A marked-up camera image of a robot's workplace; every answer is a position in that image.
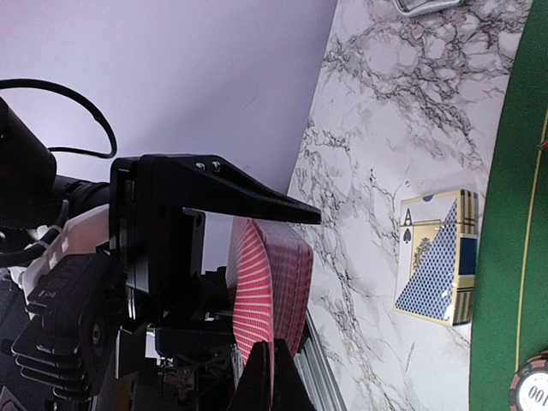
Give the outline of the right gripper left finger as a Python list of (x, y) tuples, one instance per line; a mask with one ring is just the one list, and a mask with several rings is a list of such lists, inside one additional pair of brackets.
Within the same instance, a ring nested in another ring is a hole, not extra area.
[(272, 361), (268, 342), (256, 342), (226, 408), (227, 411), (270, 411), (272, 403)]

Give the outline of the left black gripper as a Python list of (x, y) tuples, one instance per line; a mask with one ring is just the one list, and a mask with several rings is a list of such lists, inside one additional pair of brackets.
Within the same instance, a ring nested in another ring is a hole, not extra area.
[[(185, 308), (199, 283), (204, 211), (319, 224), (321, 212), (268, 188), (216, 155), (119, 158), (110, 169), (111, 253), (122, 265), (128, 316), (158, 324)], [(161, 355), (195, 354), (234, 343), (229, 326), (155, 327)]]

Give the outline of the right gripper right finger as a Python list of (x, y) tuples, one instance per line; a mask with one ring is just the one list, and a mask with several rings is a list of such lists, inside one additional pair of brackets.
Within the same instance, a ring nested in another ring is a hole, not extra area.
[(315, 411), (293, 356), (283, 339), (274, 340), (274, 411)]

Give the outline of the pink playing card deck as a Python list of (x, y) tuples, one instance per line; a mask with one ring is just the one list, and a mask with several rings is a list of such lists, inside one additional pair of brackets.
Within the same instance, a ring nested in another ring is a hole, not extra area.
[(288, 223), (233, 219), (226, 284), (242, 361), (255, 343), (283, 339), (295, 354), (304, 329), (313, 250)]

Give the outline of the dark chip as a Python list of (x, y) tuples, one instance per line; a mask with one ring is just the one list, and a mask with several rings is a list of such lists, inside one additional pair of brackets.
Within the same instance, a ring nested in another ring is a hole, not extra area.
[(528, 359), (515, 373), (509, 388), (511, 411), (546, 411), (547, 351)]

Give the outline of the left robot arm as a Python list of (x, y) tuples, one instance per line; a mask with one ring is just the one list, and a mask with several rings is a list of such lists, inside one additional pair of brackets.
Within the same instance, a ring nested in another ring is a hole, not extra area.
[(1, 106), (1, 269), (29, 323), (2, 351), (48, 410), (310, 410), (294, 357), (318, 209), (213, 155), (57, 174)]

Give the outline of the blue gold card box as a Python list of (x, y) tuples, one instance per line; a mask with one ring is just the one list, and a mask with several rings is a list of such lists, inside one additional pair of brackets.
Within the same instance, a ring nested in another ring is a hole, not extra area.
[(446, 326), (471, 321), (479, 199), (460, 189), (403, 200), (394, 310)]

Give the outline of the green round poker mat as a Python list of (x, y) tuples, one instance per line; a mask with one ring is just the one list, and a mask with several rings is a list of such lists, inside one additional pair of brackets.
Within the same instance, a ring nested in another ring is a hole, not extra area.
[(508, 410), (515, 371), (547, 348), (547, 3), (534, 1), (509, 78), (476, 269), (469, 407)]

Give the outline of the aluminium poker chip case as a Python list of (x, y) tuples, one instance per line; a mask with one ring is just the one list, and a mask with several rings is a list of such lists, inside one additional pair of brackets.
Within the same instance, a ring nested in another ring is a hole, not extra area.
[(461, 6), (462, 0), (433, 0), (433, 1), (403, 1), (393, 0), (398, 13), (404, 17), (412, 18), (429, 15), (445, 9)]

